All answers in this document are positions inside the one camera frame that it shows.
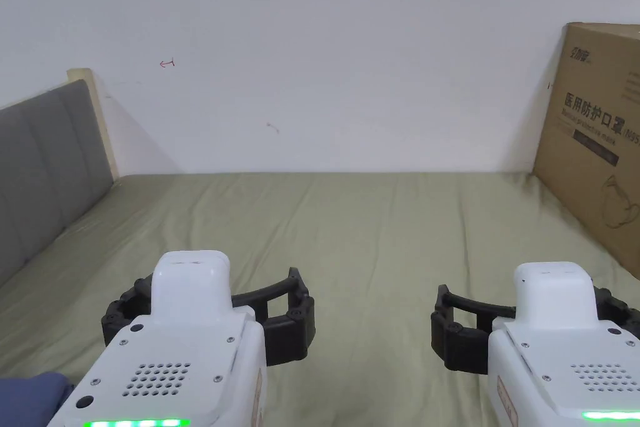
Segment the white plastic casing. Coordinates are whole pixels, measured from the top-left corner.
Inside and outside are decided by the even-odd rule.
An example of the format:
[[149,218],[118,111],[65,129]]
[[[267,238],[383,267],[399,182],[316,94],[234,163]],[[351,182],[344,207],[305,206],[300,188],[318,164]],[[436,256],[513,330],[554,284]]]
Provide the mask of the white plastic casing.
[[496,319],[489,336],[489,396],[500,425],[585,427],[594,421],[584,412],[640,411],[638,339],[598,320],[589,275],[574,263],[530,263],[514,282],[516,318]]
[[[264,331],[251,308],[233,309],[224,253],[166,253],[154,270],[151,312],[131,323],[140,330],[117,333],[49,426],[145,419],[262,425]],[[84,396],[94,401],[78,408]]]

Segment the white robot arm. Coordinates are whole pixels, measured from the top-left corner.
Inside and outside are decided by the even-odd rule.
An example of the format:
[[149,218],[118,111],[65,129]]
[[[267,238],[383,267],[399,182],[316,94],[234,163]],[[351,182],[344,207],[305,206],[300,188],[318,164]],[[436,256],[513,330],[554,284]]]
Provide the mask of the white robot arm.
[[275,352],[270,364],[305,356],[315,332],[313,298],[300,279],[311,327],[300,321],[304,314],[296,309],[270,326],[263,322],[263,327],[251,306],[234,303],[253,302],[267,317],[267,300],[294,283],[298,285],[298,279],[233,302],[229,259],[222,252],[166,253],[153,273],[151,313],[132,321],[114,314],[118,308],[144,311],[149,296],[127,297],[129,305],[122,298],[113,302],[103,327],[123,320],[126,325],[105,329],[107,348],[49,427],[261,426],[268,365],[265,333],[272,332],[272,344],[285,345],[288,339],[276,334],[277,326],[291,321],[309,335],[297,358]]
[[[488,375],[502,427],[640,425],[638,311],[574,263],[523,264],[514,282],[517,308],[439,287],[431,345],[446,367]],[[476,314],[477,328],[453,308]]]

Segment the white wall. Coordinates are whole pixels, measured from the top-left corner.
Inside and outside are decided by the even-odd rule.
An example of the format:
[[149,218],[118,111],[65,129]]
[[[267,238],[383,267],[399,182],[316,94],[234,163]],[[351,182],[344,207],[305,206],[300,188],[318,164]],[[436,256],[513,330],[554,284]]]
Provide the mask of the white wall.
[[529,169],[569,21],[640,0],[0,0],[0,104],[88,66],[124,174]]

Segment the blue fabric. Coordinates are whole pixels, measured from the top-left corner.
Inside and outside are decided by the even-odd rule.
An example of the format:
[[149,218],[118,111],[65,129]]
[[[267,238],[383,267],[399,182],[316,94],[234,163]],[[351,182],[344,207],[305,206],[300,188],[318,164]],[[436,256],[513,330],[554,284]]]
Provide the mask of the blue fabric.
[[32,378],[0,379],[0,412],[3,426],[47,427],[69,397],[73,385],[62,374]]

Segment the warning sticker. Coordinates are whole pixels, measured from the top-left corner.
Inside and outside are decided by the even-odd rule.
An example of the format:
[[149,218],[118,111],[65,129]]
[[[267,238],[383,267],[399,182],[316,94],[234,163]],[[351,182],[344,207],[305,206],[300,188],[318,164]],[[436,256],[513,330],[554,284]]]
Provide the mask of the warning sticker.
[[263,390],[263,370],[258,369],[258,380],[256,381],[256,395],[254,397],[254,412],[251,415],[251,427],[261,427],[263,425],[263,413],[260,411],[260,394]]
[[509,416],[511,425],[513,427],[518,427],[518,412],[516,412],[516,408],[513,406],[513,402],[511,402],[507,389],[504,388],[504,383],[500,376],[498,376],[498,396],[500,397],[502,405],[504,405],[504,409]]

